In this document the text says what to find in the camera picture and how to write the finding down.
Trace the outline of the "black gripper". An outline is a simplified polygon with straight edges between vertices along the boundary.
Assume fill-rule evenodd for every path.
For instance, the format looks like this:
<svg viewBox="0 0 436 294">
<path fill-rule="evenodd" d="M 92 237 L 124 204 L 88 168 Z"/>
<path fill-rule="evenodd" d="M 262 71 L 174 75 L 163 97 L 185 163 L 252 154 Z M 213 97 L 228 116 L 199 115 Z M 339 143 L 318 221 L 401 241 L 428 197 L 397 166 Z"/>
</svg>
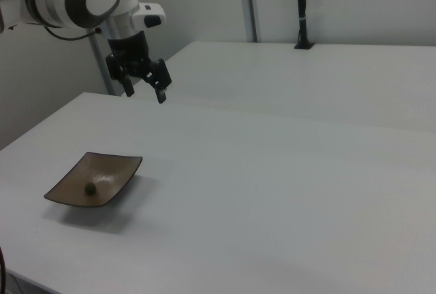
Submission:
<svg viewBox="0 0 436 294">
<path fill-rule="evenodd" d="M 124 39 L 109 39 L 108 43 L 112 54 L 105 61 L 110 78 L 123 86 L 127 97 L 134 94 L 134 88 L 123 67 L 128 70 L 144 70 L 142 79 L 153 87 L 158 103 L 163 103 L 172 79 L 163 59 L 151 61 L 149 58 L 149 46 L 144 31 Z"/>
</svg>

